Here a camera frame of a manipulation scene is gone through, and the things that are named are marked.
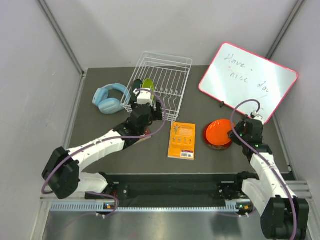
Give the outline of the lime green plastic plate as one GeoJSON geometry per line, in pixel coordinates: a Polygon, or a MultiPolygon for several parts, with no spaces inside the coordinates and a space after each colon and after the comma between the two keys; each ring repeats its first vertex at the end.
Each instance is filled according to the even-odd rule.
{"type": "MultiPolygon", "coordinates": [[[[147,78],[144,80],[143,84],[142,84],[142,88],[143,89],[148,89],[151,92],[155,91],[155,85],[153,83],[153,81],[150,78],[147,78]]],[[[151,101],[154,100],[154,95],[148,91],[142,90],[141,91],[142,94],[142,100],[144,101],[144,103],[149,103],[151,101]]]]}

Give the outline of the orange plastic plate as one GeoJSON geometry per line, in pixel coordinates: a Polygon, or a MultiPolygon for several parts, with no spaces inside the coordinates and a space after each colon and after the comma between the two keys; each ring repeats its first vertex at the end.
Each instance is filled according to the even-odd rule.
{"type": "Polygon", "coordinates": [[[206,137],[211,144],[222,145],[231,140],[228,135],[230,131],[232,131],[231,121],[218,119],[209,124],[206,137]]]}

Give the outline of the red floral plate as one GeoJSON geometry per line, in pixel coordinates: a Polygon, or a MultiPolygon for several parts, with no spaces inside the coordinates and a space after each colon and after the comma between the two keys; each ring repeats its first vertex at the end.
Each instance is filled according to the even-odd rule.
{"type": "Polygon", "coordinates": [[[222,150],[226,150],[228,149],[231,145],[232,145],[232,140],[229,140],[227,143],[224,143],[224,144],[221,144],[221,145],[216,145],[216,144],[212,144],[209,142],[208,138],[207,138],[207,131],[208,131],[208,128],[209,128],[210,124],[207,124],[203,131],[202,131],[202,138],[203,138],[203,141],[205,142],[205,144],[213,149],[213,150],[217,150],[217,151],[222,151],[222,150]]]}

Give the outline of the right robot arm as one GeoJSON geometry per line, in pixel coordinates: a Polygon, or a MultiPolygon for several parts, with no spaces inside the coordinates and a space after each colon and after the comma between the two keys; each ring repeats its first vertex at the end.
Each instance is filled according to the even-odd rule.
{"type": "Polygon", "coordinates": [[[260,215],[261,230],[271,240],[304,240],[307,235],[310,206],[286,184],[271,148],[263,143],[263,121],[256,117],[242,119],[228,132],[228,137],[247,157],[255,173],[236,175],[233,192],[248,197],[260,215]]]}

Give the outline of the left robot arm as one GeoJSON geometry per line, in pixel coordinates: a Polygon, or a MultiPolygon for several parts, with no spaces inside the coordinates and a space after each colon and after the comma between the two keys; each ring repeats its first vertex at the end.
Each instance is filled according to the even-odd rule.
{"type": "Polygon", "coordinates": [[[105,135],[78,147],[56,148],[46,164],[42,178],[50,194],[66,199],[74,193],[93,193],[109,198],[114,187],[104,172],[85,173],[83,170],[106,156],[123,151],[144,138],[150,138],[149,126],[163,119],[163,103],[156,106],[135,104],[126,121],[105,135]]]}

